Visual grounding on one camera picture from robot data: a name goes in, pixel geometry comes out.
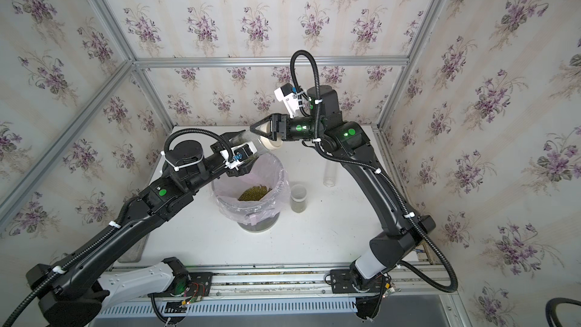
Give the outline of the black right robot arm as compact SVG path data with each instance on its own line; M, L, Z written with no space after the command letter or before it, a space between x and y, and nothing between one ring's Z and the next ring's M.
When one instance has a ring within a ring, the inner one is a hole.
M271 114L251 126L251 132L282 142L310 141L315 150L339 163L373 207L381 232L369 249L350 266L354 288L364 291L382 272L404 265L404 258L435 228L431 216L418 215L381 166L371 140L359 124L345 121L337 92L331 86L304 92L290 83L275 90L286 114Z

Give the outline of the jar with beige lid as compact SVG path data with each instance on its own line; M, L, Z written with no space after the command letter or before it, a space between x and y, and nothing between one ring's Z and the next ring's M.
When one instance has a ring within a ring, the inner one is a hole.
M231 144L231 148L234 148L238 145L241 145L245 142L252 142L254 143L254 145L257 147L258 153L257 155L253 156L253 157L260 157L263 154L266 154L267 152L271 152L269 150L267 150L260 142L260 137L251 133L250 131L247 130L243 130L239 133L236 133L231 139L230 139L230 144Z

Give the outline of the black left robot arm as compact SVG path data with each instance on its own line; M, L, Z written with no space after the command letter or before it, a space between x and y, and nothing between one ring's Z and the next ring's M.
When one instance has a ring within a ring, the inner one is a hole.
M12 325L33 301L50 326L85 326L102 310L143 295L181 295L189 272L177 257L145 269L108 275L107 269L145 236L169 222L195 195L222 175L250 172L260 147L242 132L187 128L163 145L160 176L121 207L115 220L81 248L27 272L31 292L5 321Z

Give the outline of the beige jar lid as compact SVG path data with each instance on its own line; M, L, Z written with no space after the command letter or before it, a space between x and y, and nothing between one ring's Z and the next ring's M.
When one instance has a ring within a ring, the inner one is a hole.
M268 127L260 127L260 131L266 134L265 136L260 136L260 142L267 150L274 151L281 148L283 141L278 137L278 133L275 134L275 139L272 140L272 132Z

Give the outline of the clear jar with mung beans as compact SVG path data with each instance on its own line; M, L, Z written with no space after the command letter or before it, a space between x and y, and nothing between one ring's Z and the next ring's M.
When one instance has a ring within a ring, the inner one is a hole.
M325 164L323 184L328 188L333 188L337 183L338 163L328 160Z

